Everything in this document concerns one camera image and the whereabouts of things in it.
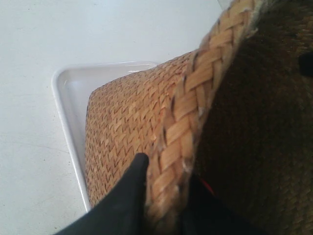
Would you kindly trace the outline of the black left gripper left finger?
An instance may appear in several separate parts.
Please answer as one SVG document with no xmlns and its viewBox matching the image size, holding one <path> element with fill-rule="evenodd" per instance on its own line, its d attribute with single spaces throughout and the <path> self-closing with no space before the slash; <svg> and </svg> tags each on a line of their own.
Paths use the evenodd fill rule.
<svg viewBox="0 0 313 235">
<path fill-rule="evenodd" d="M 57 234 L 142 235 L 148 163 L 146 154 L 136 154 L 110 193 L 87 214 Z"/>
</svg>

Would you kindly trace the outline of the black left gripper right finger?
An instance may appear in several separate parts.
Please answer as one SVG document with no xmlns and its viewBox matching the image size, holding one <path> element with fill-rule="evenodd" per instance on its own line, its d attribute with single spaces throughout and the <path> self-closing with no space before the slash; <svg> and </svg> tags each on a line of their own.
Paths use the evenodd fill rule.
<svg viewBox="0 0 313 235">
<path fill-rule="evenodd" d="M 191 177 L 188 204 L 181 216 L 182 235 L 258 235 L 259 229 L 240 218 L 212 195 L 196 175 Z"/>
</svg>

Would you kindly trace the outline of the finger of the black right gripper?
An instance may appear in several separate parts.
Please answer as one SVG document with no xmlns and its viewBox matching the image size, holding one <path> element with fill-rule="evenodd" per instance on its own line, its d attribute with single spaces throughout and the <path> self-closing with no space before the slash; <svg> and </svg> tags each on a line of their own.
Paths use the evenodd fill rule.
<svg viewBox="0 0 313 235">
<path fill-rule="evenodd" d="M 313 52 L 299 56 L 299 71 L 302 76 L 313 76 Z"/>
</svg>

